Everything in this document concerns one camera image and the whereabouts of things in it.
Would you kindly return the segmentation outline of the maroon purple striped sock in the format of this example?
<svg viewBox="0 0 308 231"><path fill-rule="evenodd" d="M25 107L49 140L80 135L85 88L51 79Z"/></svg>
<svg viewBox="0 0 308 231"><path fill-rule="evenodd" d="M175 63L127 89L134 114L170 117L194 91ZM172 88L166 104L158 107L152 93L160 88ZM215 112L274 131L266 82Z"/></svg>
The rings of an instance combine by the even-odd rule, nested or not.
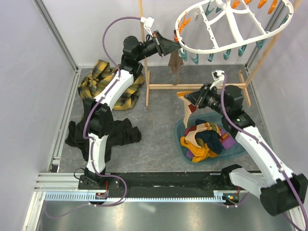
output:
<svg viewBox="0 0 308 231"><path fill-rule="evenodd" d="M220 133L221 135L219 137L219 140L225 150L229 150L236 144L235 139L232 136L230 136L226 131L221 129Z"/></svg>
<svg viewBox="0 0 308 231"><path fill-rule="evenodd" d="M186 156L187 156L188 158L193 158L193 157L195 157L195 155L191 152L191 150L188 150L188 151L187 151Z"/></svg>

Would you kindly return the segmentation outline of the mustard yellow sock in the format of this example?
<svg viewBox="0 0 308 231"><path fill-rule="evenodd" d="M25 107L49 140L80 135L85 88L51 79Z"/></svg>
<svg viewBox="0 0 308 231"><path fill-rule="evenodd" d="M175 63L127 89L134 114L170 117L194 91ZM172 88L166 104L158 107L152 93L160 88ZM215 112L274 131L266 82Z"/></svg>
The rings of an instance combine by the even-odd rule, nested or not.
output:
<svg viewBox="0 0 308 231"><path fill-rule="evenodd" d="M190 151L192 152L192 154L194 155L194 157L192 158L192 162L193 163L198 163L200 161L203 161L207 158L215 158L218 156L217 153L211 151L207 145L207 143L204 143L203 147L196 147L196 146L192 146L190 148Z"/></svg>
<svg viewBox="0 0 308 231"><path fill-rule="evenodd" d="M195 156L197 156L199 154L200 148L193 145L189 141L186 141L185 136L182 136L180 138L180 144L181 144L181 146L188 148Z"/></svg>

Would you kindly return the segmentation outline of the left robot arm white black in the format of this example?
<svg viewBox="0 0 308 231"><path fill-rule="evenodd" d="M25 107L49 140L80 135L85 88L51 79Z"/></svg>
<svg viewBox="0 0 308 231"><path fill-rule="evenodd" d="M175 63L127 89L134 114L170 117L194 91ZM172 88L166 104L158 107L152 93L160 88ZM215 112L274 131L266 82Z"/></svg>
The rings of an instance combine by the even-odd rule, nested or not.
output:
<svg viewBox="0 0 308 231"><path fill-rule="evenodd" d="M98 96L84 101L86 121L83 138L89 141L89 157L84 175L93 188L101 189L106 182L105 148L114 126L112 109L116 101L141 74L142 60L154 54L164 57L179 49L179 42L163 37L158 31L154 31L145 42L135 36L126 37L121 64L115 77Z"/></svg>

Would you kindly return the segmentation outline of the maroon beige striped sock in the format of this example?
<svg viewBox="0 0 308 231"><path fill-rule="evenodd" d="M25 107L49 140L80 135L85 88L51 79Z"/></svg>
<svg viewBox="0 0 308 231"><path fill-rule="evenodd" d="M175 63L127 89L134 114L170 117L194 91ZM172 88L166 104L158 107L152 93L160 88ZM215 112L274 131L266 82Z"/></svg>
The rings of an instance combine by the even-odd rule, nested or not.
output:
<svg viewBox="0 0 308 231"><path fill-rule="evenodd" d="M215 131L219 137L221 136L220 127L215 123L202 123L196 126L197 133L203 131Z"/></svg>
<svg viewBox="0 0 308 231"><path fill-rule="evenodd" d="M194 145L194 146L200 148L201 146L197 144L196 139L195 139L195 135L196 135L198 132L202 132L202 131L205 131L205 125L204 125L204 124L192 126L192 127L189 129L189 132L188 132L188 134L186 135L185 140L186 140L187 142L190 142L192 145Z"/></svg>
<svg viewBox="0 0 308 231"><path fill-rule="evenodd" d="M185 128L188 127L189 117L192 113L196 111L196 107L187 100L184 96L191 93L192 91L179 91L177 92L177 97L184 102L184 118L183 123L185 125Z"/></svg>

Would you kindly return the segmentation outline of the navy blue sock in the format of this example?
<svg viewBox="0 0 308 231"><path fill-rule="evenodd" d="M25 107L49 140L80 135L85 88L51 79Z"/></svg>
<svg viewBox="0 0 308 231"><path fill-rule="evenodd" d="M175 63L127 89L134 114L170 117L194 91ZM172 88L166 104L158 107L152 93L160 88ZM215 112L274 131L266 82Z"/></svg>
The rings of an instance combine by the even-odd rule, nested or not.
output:
<svg viewBox="0 0 308 231"><path fill-rule="evenodd" d="M197 120L195 121L195 125L196 125L196 126L197 126L197 125L200 125L200 124L204 124L204 123L207 123L207 121L202 120L202 119L197 119Z"/></svg>
<svg viewBox="0 0 308 231"><path fill-rule="evenodd" d="M213 152L215 152L216 154L220 154L222 153L222 151L224 150L222 143L219 139L218 134L215 131L208 131L208 142L207 145L209 147L209 149Z"/></svg>

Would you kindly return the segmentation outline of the beige maroon white-striped sock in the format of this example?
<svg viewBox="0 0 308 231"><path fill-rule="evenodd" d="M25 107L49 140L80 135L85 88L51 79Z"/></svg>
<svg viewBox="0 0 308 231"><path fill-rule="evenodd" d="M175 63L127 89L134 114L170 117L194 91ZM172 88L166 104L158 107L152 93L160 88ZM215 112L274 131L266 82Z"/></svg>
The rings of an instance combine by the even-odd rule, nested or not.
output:
<svg viewBox="0 0 308 231"><path fill-rule="evenodd" d="M170 55L168 67L171 69L171 73L174 75L173 85L178 85L180 83L180 68L183 65L183 58L179 55L179 51L173 51Z"/></svg>

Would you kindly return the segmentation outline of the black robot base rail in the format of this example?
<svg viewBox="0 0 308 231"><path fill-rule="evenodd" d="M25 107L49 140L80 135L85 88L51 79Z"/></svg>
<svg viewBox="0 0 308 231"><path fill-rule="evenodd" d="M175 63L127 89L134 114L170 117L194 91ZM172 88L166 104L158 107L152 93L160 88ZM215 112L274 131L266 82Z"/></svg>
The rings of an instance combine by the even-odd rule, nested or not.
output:
<svg viewBox="0 0 308 231"><path fill-rule="evenodd" d="M131 172L113 173L96 181L81 175L78 189L107 190L116 197L210 197L214 191L238 192L219 172Z"/></svg>

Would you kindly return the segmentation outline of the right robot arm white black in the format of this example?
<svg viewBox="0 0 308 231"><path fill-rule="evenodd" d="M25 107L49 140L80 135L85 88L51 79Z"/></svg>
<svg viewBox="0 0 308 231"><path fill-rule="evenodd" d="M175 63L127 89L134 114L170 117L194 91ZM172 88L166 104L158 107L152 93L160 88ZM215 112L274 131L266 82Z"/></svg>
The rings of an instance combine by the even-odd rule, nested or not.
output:
<svg viewBox="0 0 308 231"><path fill-rule="evenodd" d="M254 121L243 110L244 97L239 87L227 85L218 93L216 87L203 85L197 91L179 92L177 96L184 102L185 126L197 109L211 108L222 116L224 130L247 151L262 173L258 177L239 165L229 166L220 177L223 188L245 189L257 197L272 216L295 207L304 209L308 179L303 174L295 174L266 144Z"/></svg>

